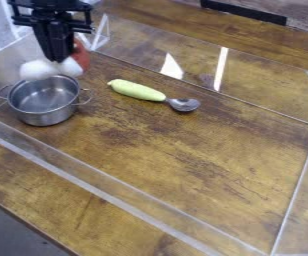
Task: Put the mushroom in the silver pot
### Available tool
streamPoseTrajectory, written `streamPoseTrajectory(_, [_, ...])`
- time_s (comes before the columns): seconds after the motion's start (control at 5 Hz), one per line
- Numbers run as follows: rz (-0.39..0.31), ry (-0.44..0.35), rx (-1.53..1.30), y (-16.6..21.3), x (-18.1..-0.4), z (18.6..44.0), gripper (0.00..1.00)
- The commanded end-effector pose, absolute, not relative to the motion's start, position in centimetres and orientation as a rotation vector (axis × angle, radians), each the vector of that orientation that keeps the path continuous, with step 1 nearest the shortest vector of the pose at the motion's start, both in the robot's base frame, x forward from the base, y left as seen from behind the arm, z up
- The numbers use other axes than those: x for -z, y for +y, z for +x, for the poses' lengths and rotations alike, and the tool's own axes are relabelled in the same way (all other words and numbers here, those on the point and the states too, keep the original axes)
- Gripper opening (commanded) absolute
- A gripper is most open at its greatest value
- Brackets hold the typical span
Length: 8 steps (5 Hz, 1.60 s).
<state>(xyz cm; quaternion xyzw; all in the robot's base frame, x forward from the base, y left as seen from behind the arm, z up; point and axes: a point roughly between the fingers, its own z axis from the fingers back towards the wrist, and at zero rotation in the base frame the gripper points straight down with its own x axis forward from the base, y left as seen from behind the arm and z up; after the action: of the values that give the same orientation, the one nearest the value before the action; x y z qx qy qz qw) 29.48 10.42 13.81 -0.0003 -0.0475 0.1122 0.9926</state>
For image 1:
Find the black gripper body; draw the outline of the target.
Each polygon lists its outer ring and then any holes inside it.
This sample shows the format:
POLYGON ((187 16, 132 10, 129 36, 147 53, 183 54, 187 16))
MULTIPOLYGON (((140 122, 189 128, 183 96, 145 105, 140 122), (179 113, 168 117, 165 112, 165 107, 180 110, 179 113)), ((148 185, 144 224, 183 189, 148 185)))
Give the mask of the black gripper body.
POLYGON ((32 27, 61 21, 73 32, 95 31, 93 6, 82 0, 8 0, 8 4, 13 8, 16 25, 32 27))

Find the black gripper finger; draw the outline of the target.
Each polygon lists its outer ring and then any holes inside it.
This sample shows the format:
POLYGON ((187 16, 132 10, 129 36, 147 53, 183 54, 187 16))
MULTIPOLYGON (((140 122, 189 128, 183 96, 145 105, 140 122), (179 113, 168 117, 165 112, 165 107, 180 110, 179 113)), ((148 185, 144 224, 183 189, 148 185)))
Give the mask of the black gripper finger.
POLYGON ((33 25, 33 30, 34 30, 34 34, 36 34, 41 49, 44 51, 44 54, 46 58, 50 61, 53 61, 54 56, 53 56, 52 42, 49 39, 48 25, 44 23, 36 23, 33 25))
POLYGON ((50 23, 49 31, 54 60, 61 63, 74 50, 74 32, 69 25, 61 21, 50 23))

